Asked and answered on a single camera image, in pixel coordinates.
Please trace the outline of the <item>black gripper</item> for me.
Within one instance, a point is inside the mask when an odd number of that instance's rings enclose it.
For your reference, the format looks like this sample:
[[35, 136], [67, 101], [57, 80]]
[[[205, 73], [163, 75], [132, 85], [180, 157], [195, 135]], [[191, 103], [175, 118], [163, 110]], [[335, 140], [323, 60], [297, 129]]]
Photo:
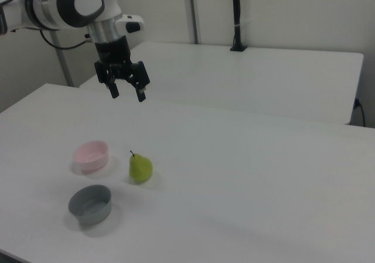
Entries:
[[125, 80], [135, 88], [138, 101], [143, 102], [150, 79], [142, 61], [132, 63], [127, 37], [108, 43], [95, 43], [95, 47], [99, 55], [99, 60], [94, 63], [96, 75], [98, 81], [109, 89], [112, 98], [117, 98], [119, 92], [109, 65], [118, 64], [125, 69]]

